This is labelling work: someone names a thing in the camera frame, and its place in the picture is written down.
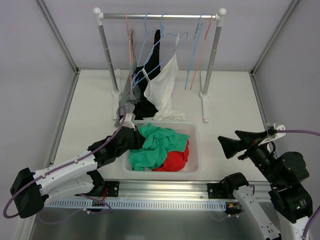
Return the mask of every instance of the green cloth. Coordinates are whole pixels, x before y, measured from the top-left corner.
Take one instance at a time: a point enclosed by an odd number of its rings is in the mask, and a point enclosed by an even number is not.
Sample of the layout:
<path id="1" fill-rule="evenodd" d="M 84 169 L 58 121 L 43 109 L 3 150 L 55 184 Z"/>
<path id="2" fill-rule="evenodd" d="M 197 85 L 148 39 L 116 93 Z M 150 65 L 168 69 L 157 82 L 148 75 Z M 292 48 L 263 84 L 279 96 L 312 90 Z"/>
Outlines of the green cloth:
<path id="1" fill-rule="evenodd" d="M 168 156 L 168 152 L 184 152 L 189 136 L 177 133 L 170 128 L 148 125 L 138 127 L 139 133 L 145 137 L 141 149 L 130 150 L 129 161 L 134 171 L 144 171 L 145 167 L 160 167 Z"/>

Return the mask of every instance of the rack base foot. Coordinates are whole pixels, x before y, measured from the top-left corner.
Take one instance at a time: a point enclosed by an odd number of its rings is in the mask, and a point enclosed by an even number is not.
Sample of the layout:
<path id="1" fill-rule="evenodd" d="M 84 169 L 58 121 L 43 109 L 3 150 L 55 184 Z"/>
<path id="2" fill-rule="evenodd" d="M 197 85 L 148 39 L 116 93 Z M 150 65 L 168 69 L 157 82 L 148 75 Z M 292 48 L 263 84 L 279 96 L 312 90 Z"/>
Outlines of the rack base foot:
<path id="1" fill-rule="evenodd" d="M 202 90 L 204 89 L 206 80 L 206 72 L 200 72 L 200 82 L 201 82 L 201 92 L 199 97 L 202 100 L 202 118 L 204 123 L 209 123 L 210 121 L 210 107 L 209 107 L 209 93 L 203 94 Z"/>

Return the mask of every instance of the white pole cap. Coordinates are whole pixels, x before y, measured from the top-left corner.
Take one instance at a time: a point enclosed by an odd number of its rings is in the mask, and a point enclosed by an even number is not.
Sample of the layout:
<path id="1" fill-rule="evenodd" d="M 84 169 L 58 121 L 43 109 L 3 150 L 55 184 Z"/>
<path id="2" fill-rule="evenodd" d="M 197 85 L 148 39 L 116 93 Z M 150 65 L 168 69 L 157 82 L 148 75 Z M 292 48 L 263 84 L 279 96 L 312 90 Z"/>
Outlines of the white pole cap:
<path id="1" fill-rule="evenodd" d="M 104 19 L 104 14 L 101 13 L 100 8 L 98 8 L 98 7 L 95 7 L 93 9 L 93 13 L 94 13 L 95 18 L 96 18 L 96 23 L 98 24 L 98 26 L 101 26 L 102 25 L 102 20 Z"/>
<path id="2" fill-rule="evenodd" d="M 222 27 L 225 19 L 225 15 L 227 14 L 227 10 L 225 8 L 220 8 L 218 11 L 218 19 L 216 21 L 216 26 L 217 27 Z"/>

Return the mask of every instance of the white tank top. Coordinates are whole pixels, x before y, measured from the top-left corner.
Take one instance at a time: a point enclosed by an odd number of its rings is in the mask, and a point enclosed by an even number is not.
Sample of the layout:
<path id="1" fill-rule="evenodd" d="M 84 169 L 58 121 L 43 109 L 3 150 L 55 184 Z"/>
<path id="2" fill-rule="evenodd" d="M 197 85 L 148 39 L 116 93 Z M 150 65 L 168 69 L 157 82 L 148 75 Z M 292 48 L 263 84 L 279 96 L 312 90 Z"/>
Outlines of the white tank top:
<path id="1" fill-rule="evenodd" d="M 176 37 L 175 49 L 177 49 L 178 42 L 179 36 Z M 153 117 L 156 121 L 162 119 L 186 120 L 186 116 L 183 112 L 171 109 L 171 93 L 174 90 L 178 71 L 176 51 L 174 52 L 173 57 L 154 79 L 150 80 L 145 69 L 142 69 L 142 72 L 148 81 L 144 96 L 158 110 Z"/>

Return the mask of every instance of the blue hanger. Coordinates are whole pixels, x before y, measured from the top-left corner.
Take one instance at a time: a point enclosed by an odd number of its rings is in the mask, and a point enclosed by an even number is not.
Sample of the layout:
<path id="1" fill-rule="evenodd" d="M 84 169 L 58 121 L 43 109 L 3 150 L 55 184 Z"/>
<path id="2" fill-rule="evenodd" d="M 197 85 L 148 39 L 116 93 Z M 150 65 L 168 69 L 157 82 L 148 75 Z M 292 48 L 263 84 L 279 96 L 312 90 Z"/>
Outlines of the blue hanger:
<path id="1" fill-rule="evenodd" d="M 148 36 L 149 36 L 151 33 L 154 33 L 154 32 L 157 31 L 157 30 L 151 30 L 151 31 L 148 32 L 147 24 L 146 24 L 146 18 L 147 18 L 147 16 L 148 16 L 149 14 L 150 14 L 150 12 L 148 12 L 148 13 L 145 15 L 145 17 L 144 17 L 145 40 L 144 40 L 144 42 L 143 42 L 143 44 L 142 44 L 142 47 L 141 47 L 141 50 L 140 50 L 140 55 L 139 55 L 139 59 L 138 59 L 137 66 L 139 66 L 140 58 L 141 58 L 141 53 L 142 53 L 142 50 L 144 49 L 144 45 L 145 45 L 145 43 L 146 43 L 146 41 L 147 41 L 147 39 L 148 39 Z"/>
<path id="2" fill-rule="evenodd" d="M 143 68 L 145 67 L 145 65 L 146 65 L 147 62 L 149 61 L 149 59 L 150 59 L 150 57 L 151 57 L 151 55 L 152 55 L 152 52 L 153 52 L 155 46 L 156 46 L 163 38 L 165 38 L 165 37 L 168 36 L 168 35 L 173 35 L 173 36 L 186 35 L 186 36 L 185 36 L 185 39 L 184 39 L 180 44 L 183 44 L 183 43 L 185 42 L 185 40 L 188 38 L 188 33 L 187 33 L 187 32 L 184 32 L 184 33 L 182 33 L 182 34 L 176 34 L 176 33 L 167 33 L 167 34 L 164 34 L 165 27 L 164 27 L 163 24 L 162 24 L 162 18 L 163 18 L 163 16 L 166 15 L 166 14 L 167 14 L 167 13 L 163 14 L 163 15 L 161 16 L 161 19 L 160 19 L 160 30 L 161 30 L 161 35 L 162 35 L 162 37 L 160 38 L 160 40 L 159 40 L 156 44 L 153 45 L 153 47 L 152 47 L 152 49 L 151 49 L 151 51 L 150 51 L 150 53 L 149 53 L 149 55 L 148 55 L 148 58 L 147 58 L 146 61 L 144 62 Z M 173 56 L 173 54 L 175 54 L 175 52 L 176 52 L 176 50 L 178 49 L 178 47 L 179 47 L 179 45 L 178 45 L 177 47 L 174 47 L 174 50 L 173 50 L 172 54 L 171 54 L 170 56 L 168 56 L 166 59 L 164 59 L 158 66 L 156 66 L 153 70 L 151 70 L 151 71 L 148 72 L 147 74 L 149 75 L 149 74 L 152 73 L 154 70 L 156 70 L 161 64 L 163 64 L 167 59 L 171 58 L 171 57 Z M 132 80 L 132 87 L 133 87 L 133 88 L 134 88 L 139 82 L 141 82 L 142 80 L 144 80 L 144 79 L 146 78 L 146 77 L 144 76 L 143 78 L 139 79 L 139 80 L 136 82 L 136 76 L 137 76 L 139 73 L 141 73 L 141 72 L 142 72 L 142 70 L 140 70 L 137 74 L 135 74 L 135 75 L 133 76 L 133 80 Z"/>
<path id="3" fill-rule="evenodd" d="M 189 53 L 189 59 L 188 59 L 188 71 L 186 73 L 186 80 L 185 80 L 184 90 L 187 90 L 187 85 L 188 85 L 188 80 L 189 80 L 189 73 L 190 73 L 190 70 L 192 68 L 192 60 L 194 59 L 195 52 L 196 52 L 197 45 L 198 45 L 198 41 L 199 41 L 199 38 L 200 38 L 200 35 L 201 35 L 201 31 L 202 31 L 202 28 L 203 28 L 203 25 L 204 25 L 204 23 L 202 22 L 200 27 L 199 27 L 200 20 L 201 20 L 202 16 L 203 15 L 201 14 L 201 16 L 198 19 L 198 23 L 196 25 L 196 29 L 195 29 L 195 32 L 194 32 L 194 37 L 193 37 L 193 40 L 192 40 L 191 51 Z"/>

